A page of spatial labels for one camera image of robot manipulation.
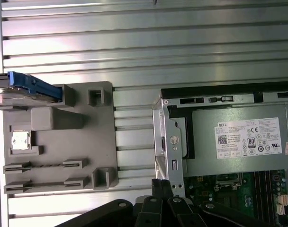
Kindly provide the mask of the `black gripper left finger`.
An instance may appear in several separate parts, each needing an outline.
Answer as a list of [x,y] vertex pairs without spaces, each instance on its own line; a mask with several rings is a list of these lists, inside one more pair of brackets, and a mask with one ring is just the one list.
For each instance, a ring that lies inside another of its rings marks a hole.
[[132,204],[113,200],[59,224],[59,227],[160,227],[162,219],[162,180],[152,179],[152,195]]

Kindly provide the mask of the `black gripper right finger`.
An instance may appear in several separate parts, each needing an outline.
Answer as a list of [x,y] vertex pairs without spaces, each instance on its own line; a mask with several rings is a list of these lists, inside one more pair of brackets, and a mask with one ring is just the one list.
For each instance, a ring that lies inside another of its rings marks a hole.
[[170,181],[162,180],[162,190],[179,227],[270,227],[271,224],[245,215],[221,203],[188,204],[174,196]]

